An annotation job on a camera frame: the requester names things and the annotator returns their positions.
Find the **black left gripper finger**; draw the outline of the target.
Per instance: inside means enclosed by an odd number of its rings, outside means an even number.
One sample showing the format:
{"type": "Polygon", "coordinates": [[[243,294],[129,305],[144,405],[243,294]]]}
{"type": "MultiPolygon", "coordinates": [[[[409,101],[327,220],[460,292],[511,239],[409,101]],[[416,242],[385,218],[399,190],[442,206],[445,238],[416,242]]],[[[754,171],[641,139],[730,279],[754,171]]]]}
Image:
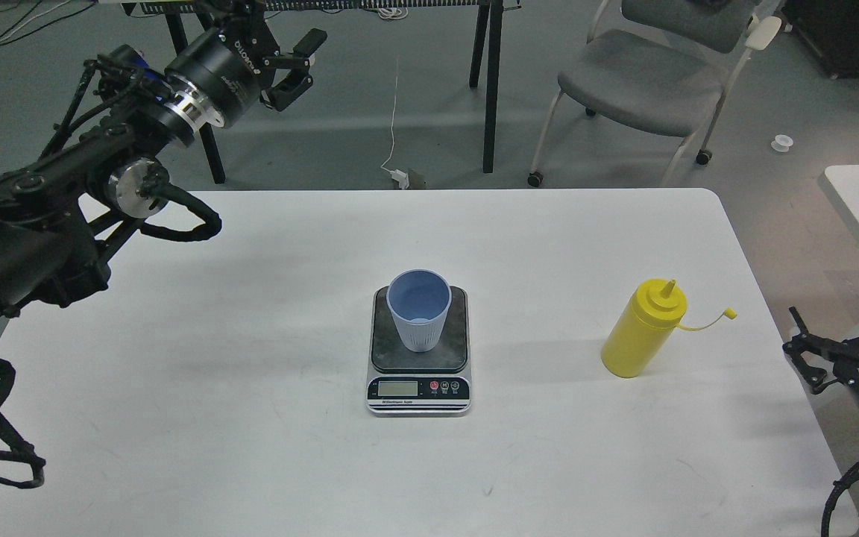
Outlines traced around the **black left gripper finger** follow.
{"type": "Polygon", "coordinates": [[[198,9],[214,17],[219,35],[242,45],[263,45],[274,41],[265,23],[263,1],[198,1],[198,9]]]}
{"type": "Polygon", "coordinates": [[[274,111],[283,111],[312,85],[310,68],[314,54],[327,40],[321,28],[311,28],[290,52],[274,51],[260,59],[260,102],[274,111]]]}

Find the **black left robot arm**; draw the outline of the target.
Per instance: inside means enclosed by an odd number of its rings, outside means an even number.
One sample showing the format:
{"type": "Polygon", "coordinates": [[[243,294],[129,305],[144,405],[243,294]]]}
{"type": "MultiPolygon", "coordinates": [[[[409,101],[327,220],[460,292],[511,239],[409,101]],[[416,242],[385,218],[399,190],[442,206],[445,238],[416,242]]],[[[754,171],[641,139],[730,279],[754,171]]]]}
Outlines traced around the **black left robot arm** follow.
{"type": "MultiPolygon", "coordinates": [[[[191,144],[206,126],[229,128],[256,103],[283,111],[312,86],[327,33],[311,28],[284,52],[265,1],[198,1],[210,24],[154,70],[129,45],[86,61],[72,104],[37,162],[0,175],[0,318],[40,301],[66,308],[108,289],[110,258],[135,233],[203,242],[217,211],[174,186],[157,154],[191,144]]],[[[27,465],[43,485],[45,460],[2,412],[15,383],[0,358],[0,461],[27,465]]]]}

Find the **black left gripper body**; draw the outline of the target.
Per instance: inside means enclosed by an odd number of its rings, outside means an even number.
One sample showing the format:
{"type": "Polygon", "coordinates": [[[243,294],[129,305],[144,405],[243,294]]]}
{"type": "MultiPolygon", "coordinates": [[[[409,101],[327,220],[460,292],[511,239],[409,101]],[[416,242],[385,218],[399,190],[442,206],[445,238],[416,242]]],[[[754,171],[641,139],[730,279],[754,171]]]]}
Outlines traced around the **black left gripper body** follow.
{"type": "Polygon", "coordinates": [[[165,107],[191,129],[231,127],[272,85],[279,55],[268,28],[211,28],[165,68],[173,94],[165,107]]]}

